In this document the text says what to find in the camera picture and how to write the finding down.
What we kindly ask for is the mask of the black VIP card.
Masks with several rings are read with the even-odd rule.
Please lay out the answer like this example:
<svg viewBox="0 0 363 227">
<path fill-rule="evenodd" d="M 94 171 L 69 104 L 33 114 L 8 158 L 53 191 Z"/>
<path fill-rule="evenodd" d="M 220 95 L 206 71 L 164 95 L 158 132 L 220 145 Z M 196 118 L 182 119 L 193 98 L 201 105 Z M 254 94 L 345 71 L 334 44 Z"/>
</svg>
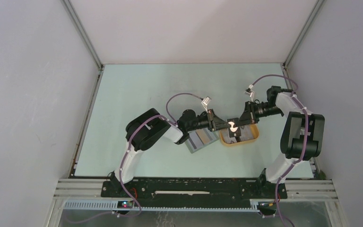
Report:
<svg viewBox="0 0 363 227">
<path fill-rule="evenodd" d="M 241 129 L 237 126 L 238 118 L 230 118 L 226 120 L 229 124 L 228 134 L 231 143 L 241 142 Z"/>
</svg>

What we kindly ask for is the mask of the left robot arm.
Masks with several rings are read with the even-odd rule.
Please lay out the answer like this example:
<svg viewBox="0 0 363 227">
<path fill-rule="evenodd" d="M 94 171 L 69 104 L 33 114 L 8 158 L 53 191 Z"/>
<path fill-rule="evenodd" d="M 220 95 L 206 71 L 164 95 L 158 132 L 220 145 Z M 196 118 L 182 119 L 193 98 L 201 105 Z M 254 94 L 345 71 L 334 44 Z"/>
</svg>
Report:
<svg viewBox="0 0 363 227">
<path fill-rule="evenodd" d="M 167 138 L 176 145 L 186 144 L 191 153 L 218 140 L 216 131 L 230 128 L 212 109 L 197 115 L 191 109 L 185 110 L 173 123 L 151 108 L 126 126 L 126 150 L 120 167 L 111 172 L 112 191 L 119 197 L 130 192 L 130 181 L 143 153 L 161 138 Z"/>
</svg>

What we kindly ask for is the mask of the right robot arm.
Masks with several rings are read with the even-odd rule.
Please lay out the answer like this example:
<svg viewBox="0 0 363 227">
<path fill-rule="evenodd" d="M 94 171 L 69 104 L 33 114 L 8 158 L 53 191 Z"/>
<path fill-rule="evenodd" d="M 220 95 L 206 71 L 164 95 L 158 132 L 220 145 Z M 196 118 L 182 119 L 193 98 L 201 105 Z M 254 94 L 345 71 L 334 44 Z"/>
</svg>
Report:
<svg viewBox="0 0 363 227">
<path fill-rule="evenodd" d="M 281 153 L 256 179 L 256 192 L 263 198 L 272 195 L 301 162 L 319 156 L 322 148 L 324 116 L 307 110 L 291 89 L 272 86 L 267 90 L 266 102 L 247 101 L 237 125 L 256 124 L 262 117 L 277 114 L 286 117 Z"/>
</svg>

